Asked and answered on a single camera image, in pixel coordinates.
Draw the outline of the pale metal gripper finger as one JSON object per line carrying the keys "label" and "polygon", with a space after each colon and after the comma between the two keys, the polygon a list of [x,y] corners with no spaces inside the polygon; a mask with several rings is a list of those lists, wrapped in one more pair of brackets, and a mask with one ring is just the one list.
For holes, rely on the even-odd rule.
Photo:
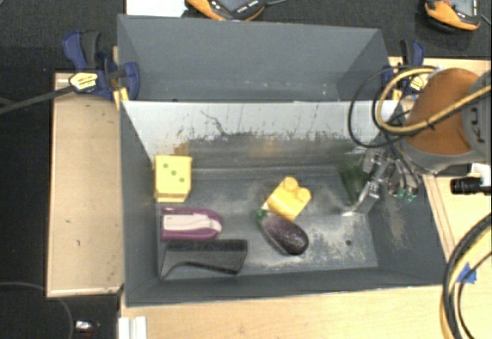
{"label": "pale metal gripper finger", "polygon": [[356,201],[353,205],[348,207],[341,215],[343,217],[350,217],[354,214],[368,214],[380,199],[381,199],[380,191],[371,191],[370,196],[362,204],[358,204],[358,202]]}
{"label": "pale metal gripper finger", "polygon": [[372,182],[368,181],[361,190],[361,193],[358,196],[358,204],[362,204],[371,194]]}

